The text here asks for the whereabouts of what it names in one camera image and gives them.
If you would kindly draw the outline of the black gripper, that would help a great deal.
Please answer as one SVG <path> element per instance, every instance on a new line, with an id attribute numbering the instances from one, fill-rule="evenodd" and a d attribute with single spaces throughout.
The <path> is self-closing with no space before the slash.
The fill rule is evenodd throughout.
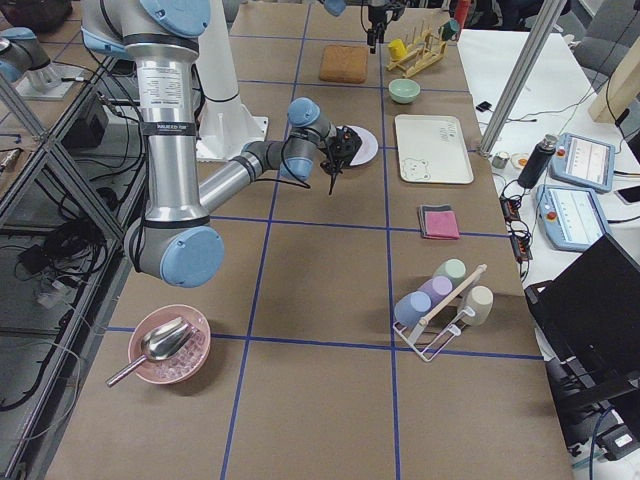
<path id="1" fill-rule="evenodd" d="M 367 45 L 369 51 L 375 53 L 377 46 L 384 43 L 385 28 L 397 21 L 406 9 L 405 0 L 363 0 L 361 7 L 366 14 Z"/>
<path id="2" fill-rule="evenodd" d="M 328 139 L 320 149 L 326 157 L 320 166 L 330 175 L 329 196 L 333 195 L 342 170 L 351 166 L 361 146 L 362 140 L 356 131 L 350 126 L 342 126 L 336 128 L 336 135 Z"/>

